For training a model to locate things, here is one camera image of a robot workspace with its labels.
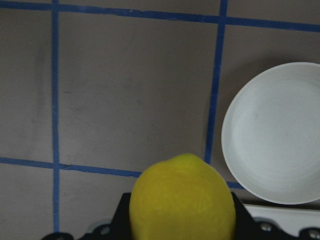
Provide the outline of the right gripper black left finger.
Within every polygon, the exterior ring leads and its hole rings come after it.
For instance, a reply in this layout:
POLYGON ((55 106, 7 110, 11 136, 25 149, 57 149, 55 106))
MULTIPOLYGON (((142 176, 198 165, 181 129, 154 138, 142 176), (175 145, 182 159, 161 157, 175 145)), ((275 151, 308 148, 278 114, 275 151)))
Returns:
POLYGON ((131 193, 123 193, 111 223, 96 227, 92 233, 86 233, 83 240, 132 240, 129 217, 131 193))

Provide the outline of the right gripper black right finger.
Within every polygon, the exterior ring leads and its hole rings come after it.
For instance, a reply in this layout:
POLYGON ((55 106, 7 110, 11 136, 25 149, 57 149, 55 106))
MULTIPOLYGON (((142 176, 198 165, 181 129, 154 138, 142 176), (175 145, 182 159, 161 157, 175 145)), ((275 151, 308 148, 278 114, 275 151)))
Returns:
POLYGON ((294 240, 295 237, 281 230, 268 220, 255 221, 242 201, 232 192, 236 222, 234 240, 294 240))

